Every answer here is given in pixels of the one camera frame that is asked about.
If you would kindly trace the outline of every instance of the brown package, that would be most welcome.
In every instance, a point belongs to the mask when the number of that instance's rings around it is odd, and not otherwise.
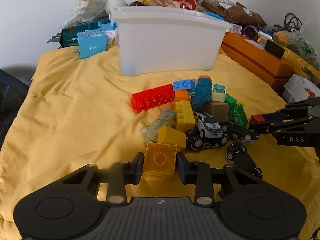
[[[225,102],[211,102],[205,105],[204,111],[215,117],[218,123],[229,121],[229,104]]]
[[[202,7],[209,12],[218,14],[230,23],[243,26],[267,26],[266,22],[263,20],[260,14],[251,12],[250,10],[246,9],[245,7],[241,7],[240,5],[222,3],[214,0],[203,0]]]

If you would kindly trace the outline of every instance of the silver screw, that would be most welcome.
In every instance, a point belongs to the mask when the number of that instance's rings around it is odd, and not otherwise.
[[[209,205],[212,203],[212,198],[209,197],[200,197],[197,199],[197,203],[200,205]]]
[[[112,196],[109,198],[109,202],[112,204],[120,204],[124,201],[124,198],[121,196]]]

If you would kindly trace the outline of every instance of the black toy car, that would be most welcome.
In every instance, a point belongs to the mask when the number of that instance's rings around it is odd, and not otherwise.
[[[233,141],[241,141],[244,143],[254,143],[259,139],[260,135],[253,129],[247,129],[239,125],[235,125],[232,122],[227,124],[229,138]]]
[[[228,146],[226,159],[230,164],[262,179],[261,169],[257,167],[250,155],[247,153],[247,148],[241,143],[236,142]]]
[[[201,138],[198,129],[189,130],[186,134],[186,146],[194,151],[214,147],[223,147],[229,141],[227,133],[223,133],[223,136],[217,139]]]

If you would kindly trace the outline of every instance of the green block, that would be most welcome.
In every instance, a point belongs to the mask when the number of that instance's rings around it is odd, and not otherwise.
[[[226,94],[226,103],[229,104],[229,111],[236,106],[237,100],[234,99],[231,95]]]
[[[236,104],[236,106],[230,110],[229,119],[241,127],[247,127],[248,125],[248,119],[241,104]]]

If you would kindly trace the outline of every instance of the white toy car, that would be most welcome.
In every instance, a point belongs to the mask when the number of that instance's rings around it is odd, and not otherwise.
[[[199,129],[199,135],[201,138],[221,138],[223,133],[223,127],[221,127],[217,120],[206,112],[196,112],[193,114],[196,121],[196,126]]]

